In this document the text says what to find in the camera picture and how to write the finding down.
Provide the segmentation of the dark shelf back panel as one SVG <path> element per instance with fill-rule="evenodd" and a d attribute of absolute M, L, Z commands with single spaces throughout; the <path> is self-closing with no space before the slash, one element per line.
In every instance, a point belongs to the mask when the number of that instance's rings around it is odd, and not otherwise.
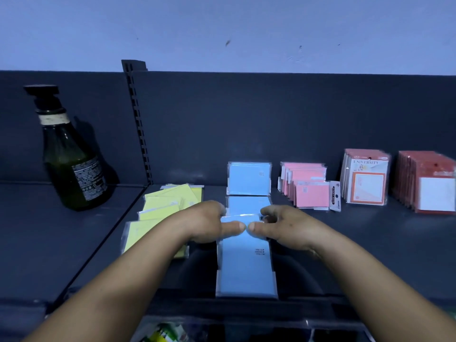
<path fill-rule="evenodd" d="M 42 127 L 25 85 L 58 86 L 58 98 L 98 155 L 109 184 L 147 184 L 127 79 L 121 72 L 0 71 L 0 180 L 49 181 L 42 162 Z"/>
<path fill-rule="evenodd" d="M 154 183 L 227 183 L 229 161 L 323 163 L 344 149 L 456 159 L 456 76 L 133 72 Z"/>

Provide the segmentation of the row of red notepad packets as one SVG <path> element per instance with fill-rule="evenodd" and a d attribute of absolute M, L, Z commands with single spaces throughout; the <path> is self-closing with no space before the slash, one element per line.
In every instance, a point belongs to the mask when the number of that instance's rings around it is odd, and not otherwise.
<path fill-rule="evenodd" d="M 456 214 L 456 160 L 435 151 L 401 150 L 391 192 L 416 213 Z"/>

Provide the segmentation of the dark green pump bottle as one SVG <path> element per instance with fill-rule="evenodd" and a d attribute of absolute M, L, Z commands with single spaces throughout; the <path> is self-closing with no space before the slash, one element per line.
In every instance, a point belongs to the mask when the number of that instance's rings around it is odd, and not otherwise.
<path fill-rule="evenodd" d="M 73 211 L 102 205 L 109 198 L 100 161 L 72 125 L 57 85 L 25 85 L 34 97 L 43 131 L 43 164 L 62 204 Z"/>

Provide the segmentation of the row of blue note packets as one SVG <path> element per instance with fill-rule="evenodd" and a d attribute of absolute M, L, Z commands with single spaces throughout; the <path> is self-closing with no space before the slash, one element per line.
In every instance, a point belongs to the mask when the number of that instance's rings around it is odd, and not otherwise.
<path fill-rule="evenodd" d="M 226 215 L 260 214 L 271 204 L 270 162 L 227 164 Z M 241 235 L 217 243 L 217 297 L 277 299 L 271 246 L 246 229 Z"/>

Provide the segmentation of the row of pink note packets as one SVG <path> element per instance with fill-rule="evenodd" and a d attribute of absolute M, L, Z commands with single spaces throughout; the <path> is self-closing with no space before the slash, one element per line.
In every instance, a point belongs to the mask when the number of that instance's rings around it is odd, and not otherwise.
<path fill-rule="evenodd" d="M 322 163 L 281 162 L 277 189 L 294 207 L 341 212 L 341 184 L 327 180 Z"/>

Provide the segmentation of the blue sticky note pack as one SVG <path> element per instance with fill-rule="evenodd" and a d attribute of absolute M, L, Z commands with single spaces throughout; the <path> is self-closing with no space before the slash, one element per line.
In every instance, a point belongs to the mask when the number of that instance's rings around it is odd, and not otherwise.
<path fill-rule="evenodd" d="M 238 222 L 241 222 L 241 223 L 245 224 L 246 226 L 248 226 L 250 223 L 253 223 L 253 222 L 262 222 L 262 216 L 257 213 L 230 215 L 230 216 L 221 217 L 220 221 L 222 223 L 238 221 Z"/>

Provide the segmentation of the yellow sticky note packet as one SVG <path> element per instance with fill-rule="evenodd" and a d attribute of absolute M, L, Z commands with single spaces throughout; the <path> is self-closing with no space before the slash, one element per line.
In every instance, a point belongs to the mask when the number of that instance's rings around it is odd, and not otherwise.
<path fill-rule="evenodd" d="M 138 240 L 140 240 L 149 230 L 159 224 L 161 219 L 149 219 L 141 221 L 126 222 L 121 237 L 120 254 L 126 252 Z"/>
<path fill-rule="evenodd" d="M 204 185 L 163 185 L 159 191 L 162 196 L 179 197 L 187 205 L 194 205 L 202 201 Z"/>
<path fill-rule="evenodd" d="M 163 195 L 145 195 L 145 203 L 142 211 L 156 210 L 171 205 L 180 207 L 183 199 L 178 196 L 163 196 Z"/>
<path fill-rule="evenodd" d="M 180 209 L 179 209 L 178 205 L 169 205 L 169 206 L 161 207 L 161 208 L 157 208 L 157 209 L 141 211 L 141 212 L 138 212 L 138 216 L 139 216 L 138 220 L 139 221 L 154 220 L 154 219 L 163 220 L 163 219 L 167 218 L 168 216 L 170 216 L 176 212 L 179 212 L 179 211 L 180 211 Z"/>

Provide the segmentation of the dark metal shelf board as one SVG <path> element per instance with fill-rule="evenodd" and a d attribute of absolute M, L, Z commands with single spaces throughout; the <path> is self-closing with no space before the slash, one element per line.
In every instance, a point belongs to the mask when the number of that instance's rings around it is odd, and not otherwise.
<path fill-rule="evenodd" d="M 125 324 L 134 327 L 158 307 L 157 290 L 175 253 L 186 243 L 212 243 L 235 236 L 273 239 L 298 251 L 316 254 L 330 270 L 346 300 L 379 340 L 384 324 L 401 330 L 421 324 L 428 330 L 456 334 L 456 320 L 415 291 L 363 247 L 328 225 L 291 206 L 261 209 L 264 219 L 246 227 L 240 221 L 223 222 L 225 207 L 203 201 L 163 219 L 126 253 L 64 302 L 48 318 L 83 325 Z"/>
<path fill-rule="evenodd" d="M 55 302 L 144 187 L 113 189 L 102 205 L 76 212 L 50 184 L 0 183 L 0 302 Z"/>

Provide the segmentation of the person's right hand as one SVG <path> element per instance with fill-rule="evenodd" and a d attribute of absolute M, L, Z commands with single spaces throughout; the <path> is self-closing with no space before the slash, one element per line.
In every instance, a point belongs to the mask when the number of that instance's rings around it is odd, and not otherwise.
<path fill-rule="evenodd" d="M 321 221 L 291 206 L 270 205 L 260 213 L 264 235 L 290 249 L 311 250 L 325 229 Z"/>

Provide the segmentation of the person's left forearm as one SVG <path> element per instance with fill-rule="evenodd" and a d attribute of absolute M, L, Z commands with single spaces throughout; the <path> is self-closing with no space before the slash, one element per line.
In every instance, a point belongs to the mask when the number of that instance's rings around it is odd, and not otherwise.
<path fill-rule="evenodd" d="M 154 226 L 23 342 L 128 341 L 196 221 L 182 211 Z"/>

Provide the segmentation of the clear plastic bin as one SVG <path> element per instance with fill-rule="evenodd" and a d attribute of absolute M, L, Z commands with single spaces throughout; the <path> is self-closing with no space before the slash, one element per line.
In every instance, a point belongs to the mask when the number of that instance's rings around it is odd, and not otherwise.
<path fill-rule="evenodd" d="M 368 331 L 268 321 L 145 316 L 130 342 L 376 342 Z"/>

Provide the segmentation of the person's left hand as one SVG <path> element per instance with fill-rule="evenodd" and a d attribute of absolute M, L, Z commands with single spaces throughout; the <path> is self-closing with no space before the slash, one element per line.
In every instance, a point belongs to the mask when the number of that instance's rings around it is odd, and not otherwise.
<path fill-rule="evenodd" d="M 220 218 L 226 215 L 226 208 L 217 201 L 204 201 L 182 212 L 183 223 L 189 239 L 196 243 L 220 241 Z"/>

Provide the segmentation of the person's right forearm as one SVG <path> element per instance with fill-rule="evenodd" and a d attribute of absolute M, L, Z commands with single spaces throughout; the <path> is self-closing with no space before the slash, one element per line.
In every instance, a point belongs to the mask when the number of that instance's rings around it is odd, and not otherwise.
<path fill-rule="evenodd" d="M 376 342 L 456 342 L 456 320 L 357 243 L 324 230 L 312 250 Z"/>

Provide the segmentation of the row of orange framed notepads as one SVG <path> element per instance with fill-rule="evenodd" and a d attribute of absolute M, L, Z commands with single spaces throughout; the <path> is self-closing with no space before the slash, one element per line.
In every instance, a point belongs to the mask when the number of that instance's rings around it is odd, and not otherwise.
<path fill-rule="evenodd" d="M 379 149 L 345 149 L 340 175 L 345 203 L 386 205 L 390 160 Z"/>

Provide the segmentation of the dark slotted shelf upright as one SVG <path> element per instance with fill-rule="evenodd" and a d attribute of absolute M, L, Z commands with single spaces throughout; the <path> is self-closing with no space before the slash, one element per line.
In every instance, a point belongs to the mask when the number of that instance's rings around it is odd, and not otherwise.
<path fill-rule="evenodd" d="M 134 114 L 136 130 L 137 130 L 138 137 L 139 137 L 141 156 L 142 156 L 142 161 L 143 161 L 144 168 L 145 168 L 146 179 L 147 179 L 148 185 L 151 185 L 151 184 L 153 184 L 152 173 L 151 173 L 151 164 L 150 164 L 148 148 L 147 148 L 147 143 L 146 143 L 146 139 L 145 139 L 142 118 L 141 118 L 139 99 L 138 99 L 138 94 L 136 91 L 136 84 L 135 84 L 135 80 L 133 77 L 134 72 L 148 71 L 148 69 L 147 69 L 146 63 L 144 61 L 122 59 L 121 63 L 122 63 L 123 72 L 126 76 L 126 80 L 127 80 L 127 84 L 128 84 L 128 93 L 129 93 L 130 101 L 132 104 L 132 110 L 133 110 L 133 114 Z"/>

